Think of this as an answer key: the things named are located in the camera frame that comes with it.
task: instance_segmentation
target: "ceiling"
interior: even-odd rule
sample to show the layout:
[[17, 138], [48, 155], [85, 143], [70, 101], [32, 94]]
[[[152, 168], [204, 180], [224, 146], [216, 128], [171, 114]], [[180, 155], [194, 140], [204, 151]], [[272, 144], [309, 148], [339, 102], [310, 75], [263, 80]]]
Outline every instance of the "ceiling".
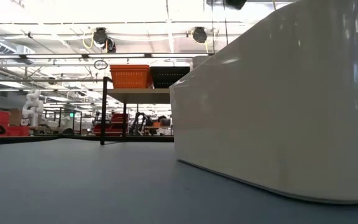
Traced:
[[[293, 1], [277, 1], [277, 8]], [[86, 46], [91, 45], [94, 30], [105, 27], [116, 43], [117, 53], [215, 53], [273, 10], [269, 0], [248, 1], [240, 11], [212, 8], [205, 0], [0, 0], [0, 39], [24, 45], [35, 54], [104, 53], [94, 45]], [[193, 40], [195, 27], [204, 27], [207, 44]], [[172, 66], [189, 65], [190, 61], [117, 58], [108, 63]], [[78, 65], [53, 66], [56, 62]], [[26, 65], [4, 60], [0, 66], [19, 74], [18, 77], [23, 77], [25, 69], [31, 78], [89, 78], [96, 72], [99, 78], [109, 75], [108, 70], [97, 71], [93, 62], [36, 60], [33, 65]], [[100, 85], [93, 83], [92, 88]]]

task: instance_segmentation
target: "gray table surface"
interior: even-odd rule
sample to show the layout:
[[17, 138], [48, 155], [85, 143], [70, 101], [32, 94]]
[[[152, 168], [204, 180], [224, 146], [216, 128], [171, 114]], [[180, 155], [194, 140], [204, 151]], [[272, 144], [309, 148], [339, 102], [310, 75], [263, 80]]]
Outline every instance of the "gray table surface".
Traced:
[[0, 223], [354, 223], [175, 160], [173, 143], [0, 145]]

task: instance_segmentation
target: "fluorescent light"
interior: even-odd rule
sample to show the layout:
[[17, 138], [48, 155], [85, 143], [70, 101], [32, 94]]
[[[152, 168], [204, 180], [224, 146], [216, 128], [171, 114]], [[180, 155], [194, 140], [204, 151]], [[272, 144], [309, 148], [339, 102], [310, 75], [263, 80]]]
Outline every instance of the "fluorescent light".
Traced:
[[80, 106], [80, 108], [84, 108], [84, 109], [92, 109], [93, 107], [92, 107], [92, 106], [86, 106], [86, 105], [83, 105], [83, 106]]
[[85, 92], [85, 94], [87, 94], [88, 96], [92, 97], [92, 98], [96, 98], [96, 99], [99, 99], [99, 98], [102, 98], [103, 95], [98, 93], [98, 92], [95, 92], [95, 91], [87, 91]]
[[90, 58], [140, 58], [144, 54], [89, 54]]
[[81, 89], [59, 89], [57, 91], [86, 91], [86, 90], [81, 90]]
[[44, 107], [50, 107], [50, 108], [63, 108], [63, 107], [64, 107], [64, 105], [48, 105], [48, 104], [46, 104], [46, 105], [44, 105]]
[[[23, 91], [31, 91], [31, 90], [23, 90]], [[55, 91], [55, 90], [40, 90], [40, 91]]]
[[59, 96], [48, 96], [48, 98], [57, 100], [57, 101], [69, 101], [69, 99], [64, 98], [64, 97], [59, 97]]
[[44, 107], [45, 110], [59, 110], [59, 108], [46, 108]]
[[153, 58], [193, 58], [196, 56], [208, 56], [208, 54], [152, 54]]
[[0, 91], [19, 91], [19, 90], [7, 90], [7, 89], [0, 89]]
[[92, 103], [70, 103], [71, 105], [90, 105]]
[[18, 84], [17, 82], [0, 82], [1, 85], [6, 85], [14, 88], [22, 88], [24, 85]]
[[27, 55], [29, 59], [37, 58], [82, 58], [82, 55], [79, 54], [46, 54], [46, 55]]
[[19, 55], [0, 55], [0, 59], [19, 59]]

